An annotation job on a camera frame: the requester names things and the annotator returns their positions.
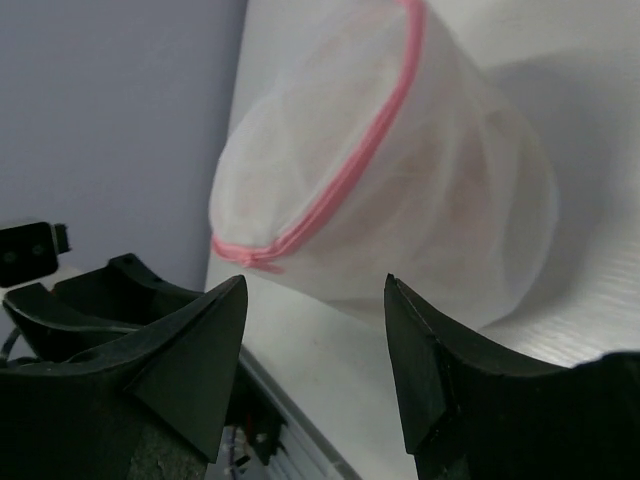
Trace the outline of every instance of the white tabletop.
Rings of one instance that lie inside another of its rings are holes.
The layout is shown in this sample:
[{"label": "white tabletop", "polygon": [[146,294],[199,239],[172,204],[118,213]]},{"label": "white tabletop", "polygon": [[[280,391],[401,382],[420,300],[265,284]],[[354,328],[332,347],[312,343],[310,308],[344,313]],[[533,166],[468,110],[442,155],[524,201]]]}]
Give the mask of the white tabletop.
[{"label": "white tabletop", "polygon": [[[349,0],[250,2],[232,128],[299,52],[308,26],[341,1]],[[532,120],[559,177],[549,265],[523,307],[483,333],[565,365],[640,348],[636,0],[432,4]],[[207,285],[238,272],[212,257]],[[364,479],[415,479],[383,332],[257,277],[248,282],[245,344],[256,358]]]}]

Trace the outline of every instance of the pink edge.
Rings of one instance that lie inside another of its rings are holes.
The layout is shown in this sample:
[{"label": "pink edge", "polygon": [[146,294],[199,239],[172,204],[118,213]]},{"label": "pink edge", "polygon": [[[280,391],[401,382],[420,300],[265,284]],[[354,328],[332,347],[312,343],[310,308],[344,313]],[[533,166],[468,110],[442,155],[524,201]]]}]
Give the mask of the pink edge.
[{"label": "pink edge", "polygon": [[423,0],[396,1],[404,5],[407,10],[407,48],[402,72],[393,92],[376,115],[358,147],[313,203],[303,219],[268,247],[245,247],[226,243],[214,233],[212,249],[220,258],[247,268],[256,268],[270,273],[283,273],[282,268],[269,262],[298,250],[331,219],[356,186],[407,98],[422,55],[427,19],[426,4]]}]

